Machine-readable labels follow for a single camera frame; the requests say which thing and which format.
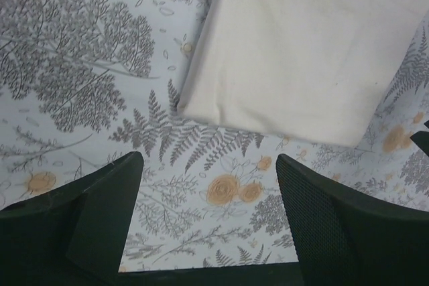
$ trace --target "printed flower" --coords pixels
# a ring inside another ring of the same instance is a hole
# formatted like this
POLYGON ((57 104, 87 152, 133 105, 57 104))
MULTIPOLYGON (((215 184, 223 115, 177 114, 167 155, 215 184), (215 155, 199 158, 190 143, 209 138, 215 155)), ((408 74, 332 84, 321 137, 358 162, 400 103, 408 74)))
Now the printed flower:
POLYGON ((336 173, 332 176, 332 180, 338 182, 341 179, 341 173, 336 173))
POLYGON ((388 174, 386 174, 386 181, 390 181, 390 180, 392 180, 393 179, 393 173, 388 173, 388 174))
POLYGON ((413 118, 413 123, 414 124, 420 123, 420 121, 423 119, 423 116, 424 116, 423 112, 417 113, 416 116, 413 118))
POLYGON ((269 167, 271 167, 271 163, 272 163, 271 157, 263 157, 261 161, 257 163, 256 167, 259 170, 267 171, 269 167))
POLYGON ((207 202, 222 206, 230 202, 237 194, 239 182, 231 174, 220 175, 212 181, 207 191, 207 202))
POLYGON ((262 184, 255 183, 247 184, 239 190, 239 197, 244 202, 253 202, 256 201, 262 194, 262 184))
POLYGON ((413 144, 413 141, 411 140, 411 136, 414 133, 409 132, 408 134, 405 134, 402 137, 402 142, 401 142, 401 149, 408 149, 409 147, 411 147, 411 145, 413 144))
POLYGON ((296 158, 296 161, 300 161, 300 160, 302 160, 302 161, 306 161, 305 159, 304 159, 304 157, 307 155, 307 150, 305 150, 305 149, 303 149, 303 150, 301 150, 301 152, 300 152, 300 154, 297 154, 296 156, 297 156, 297 158, 296 158))
POLYGON ((401 125, 396 125, 384 139, 383 152, 391 153, 395 151, 398 145, 402 142, 405 134, 404 132, 404 128, 401 125))
POLYGON ((31 194, 43 194, 52 189, 56 182, 56 176, 52 172, 40 172, 33 175, 27 183, 31 194))
POLYGON ((180 51, 184 54, 184 55, 189 55, 192 52, 192 44, 191 43, 184 43, 181 47, 180 47, 180 51))

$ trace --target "patterned fabric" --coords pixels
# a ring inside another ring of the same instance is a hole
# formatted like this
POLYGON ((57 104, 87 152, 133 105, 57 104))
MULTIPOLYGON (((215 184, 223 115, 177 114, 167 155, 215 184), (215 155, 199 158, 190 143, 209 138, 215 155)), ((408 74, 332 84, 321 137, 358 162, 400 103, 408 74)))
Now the patterned fabric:
POLYGON ((429 158, 410 140, 429 113, 427 20, 365 138, 346 149, 177 116, 209 6, 1 0, 0 209, 141 151, 120 271, 295 261, 273 166, 279 153, 366 194, 428 209, 429 158))

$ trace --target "fern print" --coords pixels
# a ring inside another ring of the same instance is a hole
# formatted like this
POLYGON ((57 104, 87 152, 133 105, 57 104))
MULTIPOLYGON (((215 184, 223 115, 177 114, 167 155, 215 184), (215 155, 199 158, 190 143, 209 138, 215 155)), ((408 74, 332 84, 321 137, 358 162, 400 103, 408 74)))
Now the fern print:
POLYGON ((147 156, 151 156, 154 148, 160 143, 158 158, 161 162, 170 151, 170 165, 173 166, 183 154, 190 151, 190 157, 185 165, 188 171, 198 160, 206 156, 204 169, 209 170, 221 157, 241 149, 243 155, 254 141, 259 148, 264 138, 258 133, 222 129, 181 119, 177 115, 179 94, 173 85, 168 82, 168 109, 158 102, 155 91, 151 90, 147 105, 149 116, 143 116, 137 109, 133 111, 133 121, 123 119, 123 126, 109 137, 109 139, 128 143, 133 149, 143 147, 147 156))
POLYGON ((216 252, 216 263, 220 267, 235 266, 235 261, 231 257, 224 255, 219 249, 216 252))
POLYGON ((252 262, 251 255, 248 251, 244 250, 240 246, 237 246, 240 252, 239 265, 249 265, 252 262))
MULTIPOLYGON (((241 248, 240 246, 238 246, 237 249, 239 253, 238 260, 235 260, 232 257, 225 255, 220 249, 218 249, 214 256, 216 259, 216 267, 228 267, 236 265, 264 265, 268 262, 268 259, 271 256, 271 253, 268 253, 268 255, 264 254, 263 245, 255 256, 244 248, 241 248)), ((212 265, 207 258, 204 258, 204 260, 202 261, 202 266, 214 267, 214 265, 212 265)))
POLYGON ((3 0, 0 89, 31 93, 57 129, 109 129, 125 100, 116 76, 151 78, 154 41, 144 16, 109 0, 3 0))
POLYGON ((426 53, 428 40, 425 27, 422 29, 420 45, 418 48, 415 45, 415 42, 411 44, 399 71, 392 81, 391 88, 386 94, 385 101, 395 94, 393 102, 396 102, 404 92, 412 88, 417 93, 421 86, 427 87, 429 83, 429 56, 426 53))

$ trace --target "white table cover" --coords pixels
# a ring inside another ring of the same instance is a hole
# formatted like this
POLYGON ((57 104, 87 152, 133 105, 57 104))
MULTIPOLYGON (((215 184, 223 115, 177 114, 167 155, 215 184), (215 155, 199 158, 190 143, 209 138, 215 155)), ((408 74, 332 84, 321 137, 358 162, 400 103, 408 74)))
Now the white table cover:
POLYGON ((296 261, 279 153, 429 207, 428 20, 356 149, 209 127, 175 106, 210 0, 0 0, 0 208, 129 151, 145 170, 120 271, 296 261))

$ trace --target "white fabric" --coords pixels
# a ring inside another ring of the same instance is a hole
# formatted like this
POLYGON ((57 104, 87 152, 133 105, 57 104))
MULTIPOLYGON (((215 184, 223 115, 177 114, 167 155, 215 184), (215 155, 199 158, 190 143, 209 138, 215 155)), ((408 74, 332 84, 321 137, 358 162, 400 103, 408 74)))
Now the white fabric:
POLYGON ((186 117, 356 146, 429 0, 212 0, 186 117))

